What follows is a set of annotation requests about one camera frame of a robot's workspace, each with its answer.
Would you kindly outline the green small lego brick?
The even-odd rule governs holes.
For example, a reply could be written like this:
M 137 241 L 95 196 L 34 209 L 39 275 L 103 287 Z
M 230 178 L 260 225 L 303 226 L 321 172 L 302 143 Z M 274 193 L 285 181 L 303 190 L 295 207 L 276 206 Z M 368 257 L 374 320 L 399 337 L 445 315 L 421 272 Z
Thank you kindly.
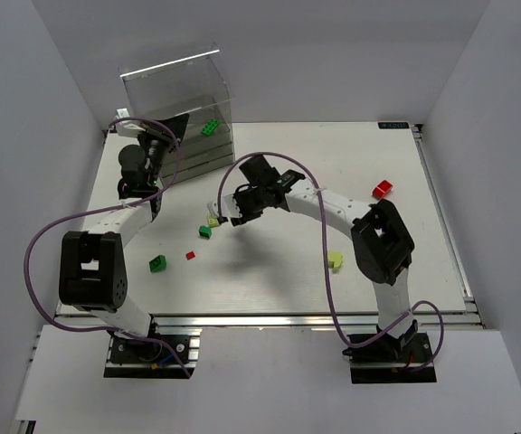
M 207 240 L 210 240 L 213 235 L 212 228 L 207 225 L 201 225 L 198 229 L 198 233 L 200 237 L 205 238 Z

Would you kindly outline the green long lego brick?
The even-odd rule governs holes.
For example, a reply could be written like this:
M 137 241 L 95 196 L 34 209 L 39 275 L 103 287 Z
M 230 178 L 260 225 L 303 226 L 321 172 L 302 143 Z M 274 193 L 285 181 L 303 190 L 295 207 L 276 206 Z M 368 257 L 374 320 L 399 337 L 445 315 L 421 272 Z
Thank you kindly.
M 201 128 L 200 133 L 204 136 L 209 137 L 214 131 L 220 126 L 221 122 L 217 119 L 209 119 Z

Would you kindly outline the clear plastic drawer container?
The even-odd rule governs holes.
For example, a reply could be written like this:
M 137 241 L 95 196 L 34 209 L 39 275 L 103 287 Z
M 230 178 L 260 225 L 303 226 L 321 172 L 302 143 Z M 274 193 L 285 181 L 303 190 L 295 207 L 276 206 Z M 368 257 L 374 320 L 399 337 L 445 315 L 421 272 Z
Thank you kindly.
M 164 157 L 163 183 L 179 184 L 233 163 L 232 92 L 217 43 L 192 44 L 162 57 L 146 56 L 118 72 L 130 116 L 158 121 L 190 115 L 180 151 Z M 211 118 L 221 124 L 207 137 L 200 130 Z

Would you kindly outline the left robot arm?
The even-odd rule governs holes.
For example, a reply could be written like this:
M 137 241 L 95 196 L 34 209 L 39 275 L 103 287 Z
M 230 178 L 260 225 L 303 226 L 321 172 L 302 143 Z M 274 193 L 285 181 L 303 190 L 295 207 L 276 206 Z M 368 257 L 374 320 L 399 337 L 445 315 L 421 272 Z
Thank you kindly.
M 90 229 L 69 231 L 62 239 L 60 301 L 92 313 L 121 335 L 150 336 L 153 317 L 128 296 L 124 248 L 158 216 L 160 171 L 183 141 L 189 118 L 142 121 L 136 144 L 118 153 L 117 193 L 123 204 Z

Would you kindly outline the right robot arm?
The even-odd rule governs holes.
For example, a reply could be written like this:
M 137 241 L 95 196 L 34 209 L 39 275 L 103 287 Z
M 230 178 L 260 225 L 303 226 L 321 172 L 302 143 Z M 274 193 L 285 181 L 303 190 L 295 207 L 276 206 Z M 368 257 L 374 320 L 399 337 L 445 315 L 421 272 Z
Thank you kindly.
M 402 350 L 417 332 L 408 277 L 415 245 L 395 205 L 385 199 L 363 203 L 321 186 L 302 164 L 280 173 L 268 162 L 270 153 L 237 159 L 247 183 L 233 193 L 218 193 L 209 210 L 219 222 L 234 226 L 258 219 L 267 208 L 281 209 L 319 221 L 321 244 L 334 229 L 350 239 L 359 271 L 372 283 L 377 304 L 378 332 L 365 340 L 385 341 Z

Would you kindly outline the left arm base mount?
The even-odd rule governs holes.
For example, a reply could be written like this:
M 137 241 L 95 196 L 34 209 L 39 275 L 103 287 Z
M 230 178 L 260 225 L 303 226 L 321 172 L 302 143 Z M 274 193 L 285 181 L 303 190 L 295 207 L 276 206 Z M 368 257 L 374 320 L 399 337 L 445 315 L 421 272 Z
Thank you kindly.
M 187 380 L 197 360 L 196 335 L 153 322 L 146 342 L 109 333 L 103 377 L 135 380 Z

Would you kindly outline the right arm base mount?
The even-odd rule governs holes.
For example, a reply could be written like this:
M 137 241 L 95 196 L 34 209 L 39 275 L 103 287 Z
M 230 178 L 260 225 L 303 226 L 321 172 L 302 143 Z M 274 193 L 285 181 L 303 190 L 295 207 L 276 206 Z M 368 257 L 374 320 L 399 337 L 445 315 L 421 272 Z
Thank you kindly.
M 352 384 L 435 383 L 433 352 L 426 333 L 417 333 L 400 353 L 384 336 L 366 347 L 342 352 L 350 365 Z

